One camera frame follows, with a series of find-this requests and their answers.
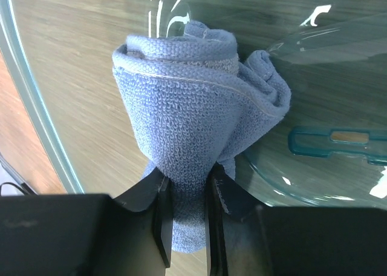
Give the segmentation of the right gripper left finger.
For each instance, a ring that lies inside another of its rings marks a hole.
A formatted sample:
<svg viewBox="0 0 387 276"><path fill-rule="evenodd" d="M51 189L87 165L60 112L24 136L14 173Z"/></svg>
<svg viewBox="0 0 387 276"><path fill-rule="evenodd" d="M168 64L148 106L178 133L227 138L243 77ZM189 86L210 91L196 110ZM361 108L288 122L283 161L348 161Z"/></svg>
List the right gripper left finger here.
<svg viewBox="0 0 387 276"><path fill-rule="evenodd" d="M1 198L2 275L164 275L171 180L159 170L107 194Z"/></svg>

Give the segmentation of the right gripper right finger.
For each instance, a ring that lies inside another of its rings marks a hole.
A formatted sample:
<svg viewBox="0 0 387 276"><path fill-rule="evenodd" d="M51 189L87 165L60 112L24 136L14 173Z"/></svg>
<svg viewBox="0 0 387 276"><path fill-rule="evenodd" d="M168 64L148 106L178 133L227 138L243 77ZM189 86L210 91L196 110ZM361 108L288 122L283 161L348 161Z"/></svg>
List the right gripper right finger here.
<svg viewBox="0 0 387 276"><path fill-rule="evenodd" d="M206 183L209 275L385 275L386 211L268 206L216 164Z"/></svg>

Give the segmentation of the blue terry towel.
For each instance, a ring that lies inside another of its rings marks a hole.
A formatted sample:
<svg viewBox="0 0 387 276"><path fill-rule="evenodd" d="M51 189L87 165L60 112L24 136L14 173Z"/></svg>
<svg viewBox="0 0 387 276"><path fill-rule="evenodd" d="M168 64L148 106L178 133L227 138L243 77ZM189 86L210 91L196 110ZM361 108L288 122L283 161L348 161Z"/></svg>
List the blue terry towel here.
<svg viewBox="0 0 387 276"><path fill-rule="evenodd" d="M206 245L204 191L214 164L235 176L235 157L276 126L291 91L267 52L240 62L228 31L190 21L182 36L130 35L112 54L112 73L129 115L146 174L173 183L172 249Z"/></svg>

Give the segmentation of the teal plastic tub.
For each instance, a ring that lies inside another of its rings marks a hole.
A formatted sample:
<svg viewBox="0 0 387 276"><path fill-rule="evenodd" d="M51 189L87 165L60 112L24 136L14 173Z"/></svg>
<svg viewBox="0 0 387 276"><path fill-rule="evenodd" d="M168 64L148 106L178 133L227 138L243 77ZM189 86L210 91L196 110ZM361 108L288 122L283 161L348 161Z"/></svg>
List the teal plastic tub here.
<svg viewBox="0 0 387 276"><path fill-rule="evenodd" d="M386 0L1 0L2 52L68 192L114 196L146 158L112 77L129 34L195 19L267 50L291 88L286 118L237 160L272 205L386 207Z"/></svg>

